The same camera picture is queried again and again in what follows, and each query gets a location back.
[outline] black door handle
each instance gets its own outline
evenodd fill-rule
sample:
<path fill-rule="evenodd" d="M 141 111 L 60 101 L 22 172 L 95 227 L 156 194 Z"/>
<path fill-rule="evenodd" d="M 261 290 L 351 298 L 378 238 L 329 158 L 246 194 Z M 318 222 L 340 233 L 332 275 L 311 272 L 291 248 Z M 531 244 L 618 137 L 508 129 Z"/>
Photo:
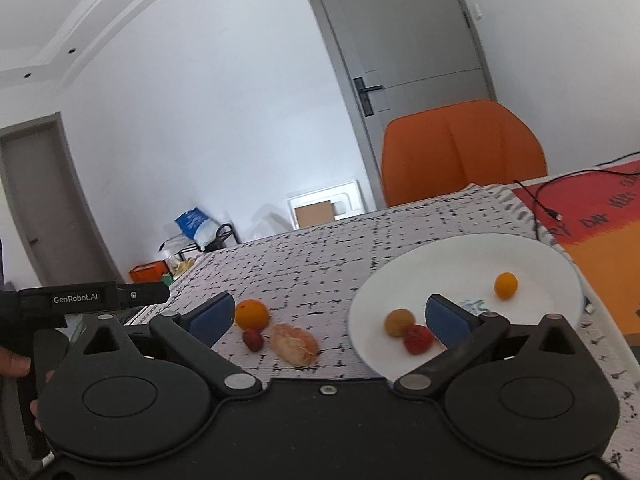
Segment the black door handle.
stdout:
<path fill-rule="evenodd" d="M 374 111 L 371 107 L 371 100 L 369 99 L 369 92 L 375 92 L 376 90 L 385 89 L 382 85 L 376 86 L 367 86 L 364 83 L 364 78 L 357 77 L 353 80 L 354 85 L 356 85 L 356 90 L 358 91 L 358 97 L 360 98 L 360 104 L 362 105 L 362 110 L 364 111 L 364 116 L 369 117 L 372 116 Z"/>

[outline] cable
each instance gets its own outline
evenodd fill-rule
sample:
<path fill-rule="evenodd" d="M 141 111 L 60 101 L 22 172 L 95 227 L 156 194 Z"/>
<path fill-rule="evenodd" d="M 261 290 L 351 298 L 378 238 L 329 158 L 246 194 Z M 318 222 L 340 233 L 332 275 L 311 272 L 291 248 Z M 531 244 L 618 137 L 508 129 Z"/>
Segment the cable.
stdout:
<path fill-rule="evenodd" d="M 562 219 L 562 215 L 560 215 L 559 213 L 557 213 L 556 211 L 554 211 L 551 208 L 547 208 L 545 205 L 543 205 L 542 202 L 540 202 L 539 196 L 540 196 L 540 192 L 545 189 L 545 187 L 549 186 L 550 184 L 553 184 L 555 182 L 558 182 L 559 180 L 562 180 L 564 178 L 570 177 L 570 176 L 575 176 L 578 174 L 583 174 L 583 173 L 607 173 L 607 174 L 612 174 L 612 175 L 617 175 L 617 176 L 640 176 L 640 171 L 634 171 L 632 173 L 625 173 L 624 171 L 614 171 L 614 170 L 603 170 L 601 168 L 598 169 L 588 169 L 588 170 L 578 170 L 578 171 L 573 171 L 571 173 L 567 173 L 564 175 L 559 175 L 556 177 L 553 177 L 551 180 L 547 180 L 546 182 L 543 182 L 537 189 L 535 193 L 530 192 L 528 189 L 526 189 L 524 187 L 524 185 L 521 182 L 518 181 L 514 181 L 517 184 L 519 184 L 520 186 L 522 186 L 527 193 L 529 193 L 529 195 L 531 195 L 532 199 L 533 199 L 533 204 L 531 205 L 531 212 L 533 213 L 533 231 L 536 235 L 536 240 L 540 241 L 540 232 L 538 230 L 538 216 L 536 215 L 536 205 L 540 205 L 540 207 L 549 215 L 551 216 L 551 218 L 554 219 L 558 219 L 556 218 L 553 214 L 555 214 L 556 216 L 559 217 L 559 219 Z"/>
<path fill-rule="evenodd" d="M 599 168 L 600 166 L 606 166 L 607 164 L 613 164 L 614 162 L 617 162 L 619 160 L 622 160 L 623 158 L 627 158 L 628 156 L 633 156 L 633 155 L 640 155 L 640 151 L 627 153 L 626 155 L 619 156 L 618 158 L 614 158 L 613 160 L 609 160 L 607 162 L 601 162 L 600 164 L 596 164 L 596 168 Z"/>

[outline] red fruit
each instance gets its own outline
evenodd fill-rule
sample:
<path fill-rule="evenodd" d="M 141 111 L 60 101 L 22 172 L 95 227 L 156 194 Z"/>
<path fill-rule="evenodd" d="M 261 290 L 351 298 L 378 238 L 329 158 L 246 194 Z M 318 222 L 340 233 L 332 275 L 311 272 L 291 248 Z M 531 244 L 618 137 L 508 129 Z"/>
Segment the red fruit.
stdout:
<path fill-rule="evenodd" d="M 251 352 L 259 352 L 264 345 L 264 339 L 262 334 L 253 328 L 242 332 L 242 341 Z"/>
<path fill-rule="evenodd" d="M 435 337 L 427 327 L 412 325 L 407 329 L 402 342 L 409 354 L 420 355 L 424 354 L 431 347 L 434 339 Z"/>

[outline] orange chair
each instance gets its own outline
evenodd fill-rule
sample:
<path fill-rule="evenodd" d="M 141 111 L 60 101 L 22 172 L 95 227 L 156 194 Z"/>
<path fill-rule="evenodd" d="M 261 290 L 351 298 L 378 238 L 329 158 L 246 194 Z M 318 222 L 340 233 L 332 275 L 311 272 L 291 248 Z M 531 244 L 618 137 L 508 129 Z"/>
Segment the orange chair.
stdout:
<path fill-rule="evenodd" d="M 540 143 L 515 115 L 478 100 L 397 118 L 386 128 L 382 186 L 388 206 L 546 175 Z"/>

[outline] gray door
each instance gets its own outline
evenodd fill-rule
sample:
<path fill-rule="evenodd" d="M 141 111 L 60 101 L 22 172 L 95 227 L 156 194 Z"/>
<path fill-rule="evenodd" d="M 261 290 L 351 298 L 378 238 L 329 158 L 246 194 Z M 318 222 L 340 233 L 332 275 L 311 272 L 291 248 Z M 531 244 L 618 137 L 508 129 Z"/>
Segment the gray door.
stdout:
<path fill-rule="evenodd" d="M 322 4 L 354 94 L 359 96 L 360 83 L 383 87 L 367 92 L 371 110 L 358 99 L 378 165 L 391 120 L 490 98 L 490 80 L 458 0 L 322 0 Z"/>
<path fill-rule="evenodd" d="M 0 139 L 7 198 L 43 285 L 116 278 L 68 166 L 55 122 Z"/>

